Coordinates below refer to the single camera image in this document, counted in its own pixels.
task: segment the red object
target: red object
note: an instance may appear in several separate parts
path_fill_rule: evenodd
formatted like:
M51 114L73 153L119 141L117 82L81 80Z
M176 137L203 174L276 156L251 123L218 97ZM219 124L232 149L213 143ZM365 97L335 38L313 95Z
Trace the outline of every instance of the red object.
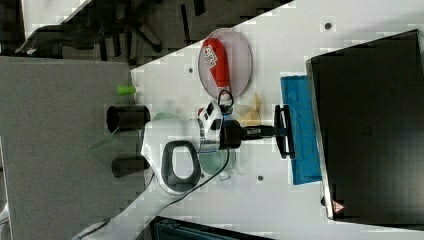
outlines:
M230 87L227 55L224 45L218 38L208 38L203 42L202 55L215 79L218 88Z

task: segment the screw hole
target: screw hole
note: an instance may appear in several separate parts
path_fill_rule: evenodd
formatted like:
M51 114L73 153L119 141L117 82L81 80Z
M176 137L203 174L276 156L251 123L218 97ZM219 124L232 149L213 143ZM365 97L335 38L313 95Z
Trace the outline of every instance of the screw hole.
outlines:
M332 27L333 27L333 25L332 25L331 23L326 23L326 24L324 25L324 28L325 28L326 30L330 30Z

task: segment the black cylinder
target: black cylinder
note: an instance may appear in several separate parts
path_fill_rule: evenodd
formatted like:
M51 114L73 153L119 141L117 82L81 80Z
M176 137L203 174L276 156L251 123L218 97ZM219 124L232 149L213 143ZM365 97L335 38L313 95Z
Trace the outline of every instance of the black cylinder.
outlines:
M140 130L149 121L150 112L146 106L111 106L107 110L106 122L110 132L118 127L121 132Z
M117 158L112 161L112 173L116 178L141 172L150 167L146 158L137 156L132 158Z

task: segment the gray panel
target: gray panel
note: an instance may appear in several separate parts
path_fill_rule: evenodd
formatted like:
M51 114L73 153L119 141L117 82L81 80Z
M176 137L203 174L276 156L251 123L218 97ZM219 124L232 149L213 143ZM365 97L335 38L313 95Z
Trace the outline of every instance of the gray panel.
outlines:
M115 179L112 160L136 153L136 134L109 136L107 107L127 64L0 58L0 135L14 239L70 239L144 190L141 174Z

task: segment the black cable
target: black cable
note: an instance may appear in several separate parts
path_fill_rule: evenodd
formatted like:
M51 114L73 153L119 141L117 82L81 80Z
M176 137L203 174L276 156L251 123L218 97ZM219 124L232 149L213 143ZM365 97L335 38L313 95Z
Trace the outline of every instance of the black cable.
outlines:
M88 233L85 233L81 237L78 237L78 239L82 239L82 238L86 237L87 235L92 234L93 232L95 232L95 231L99 230L100 228L106 226L106 224L108 224L110 222L110 220L111 220L111 218L109 218L108 220L106 220L102 225L96 227L95 229L89 231Z
M150 180L149 180L149 183L147 184L146 189L150 186L150 183L152 183L152 180L153 180L153 177L154 177L154 176L155 176L155 173L153 173L153 174L152 174L152 177L150 177ZM95 228L95 229L91 230L91 231L90 231L90 232L88 232L88 233L85 233L84 235L82 235L81 237L79 237L79 239L82 239L82 238L86 237L87 235L92 234L93 232L95 232L95 231L99 230L100 228L102 228L102 227L106 226L106 224L108 224L111 220L112 220L112 219L111 219L111 218L109 218L109 219L108 219L108 220L106 220L106 221L105 221L102 225L98 226L97 228Z
M162 210L160 210L160 212L159 213L161 213L162 211L163 211L163 209L165 209L165 208L167 208L168 206L170 206L170 205L172 205L172 204L174 204L174 203L177 203L177 202L179 202L179 201L181 201L181 200L183 200L185 197L187 197L187 195L189 195L190 193L192 193L192 192L194 192L194 191L196 191L197 189L199 189L199 188L201 188L202 186L204 186L206 183L208 183L209 181L211 181L213 178L215 178L218 174L220 174L226 167L227 167L227 165L228 165L228 162L230 161L230 149L228 149L227 148L227 160L225 161L225 164L224 164L224 166L222 166L222 168L221 169L219 169L219 171L218 172L216 172L214 175L212 175L212 177L210 177L210 178L208 178L208 180L206 180L205 182L203 182L202 184L200 184L199 186L197 186L197 187L195 187L195 188L193 188L193 189L191 189L188 193L186 193L182 198L180 198L180 199L178 199L178 200L175 200L175 201L173 201L173 202L171 202L170 204L168 204L168 205L166 205L164 208L162 208Z
M5 219L1 220L1 221L0 221L0 225L5 224L5 223L8 223L8 222L9 222L9 217L7 217L7 218L5 218Z
M179 201L181 201L181 200L183 200L185 197L187 197L190 193L192 193L192 192L194 192L194 191L196 191L197 189L199 189L199 188L201 188L202 186L204 186L206 183L208 183L208 182L210 182L212 179L214 179L218 174L220 174L226 167L227 167L227 165L228 165L228 162L230 161L230 149L227 149L227 160L225 161L225 164L224 164L224 166L222 166L222 168L221 169L219 169L219 171L218 172L216 172L214 175L212 175L212 177L210 177L210 178L208 178L208 180L206 180L205 182L203 182L202 184L200 184L199 186L197 186L197 187L195 187L195 188L193 188L193 189L191 189L188 193L186 193L182 198L180 198L180 199L178 199L178 200L175 200L175 201L173 201L173 202L171 202L170 204L168 204L168 205L166 205L165 207L163 207L161 210L160 210L160 212L159 213L161 213L162 211L163 211L163 209L165 209L165 208L167 208L168 206L170 206L170 205L172 205L172 204L174 204L174 203L177 203L177 202L179 202ZM150 178L150 180L149 180L149 183L147 184L147 187L146 187L146 189L150 186L150 183L152 182L152 180L153 180L153 178L155 177L155 173L153 173L152 174L152 177ZM84 238L84 237L86 237L87 235L89 235L89 234L92 234L93 232L95 232L95 231L97 231L97 230L99 230L100 228L102 228L102 227L104 227L104 226L106 226L106 224L108 224L109 222L111 221L111 218L109 218L108 220L106 220L102 225L100 225L100 226L98 226L97 228L95 228L95 229L93 229L93 230L91 230L90 232L87 232L87 233L85 233L84 235L82 235L81 237L79 237L79 239L82 239L82 238Z

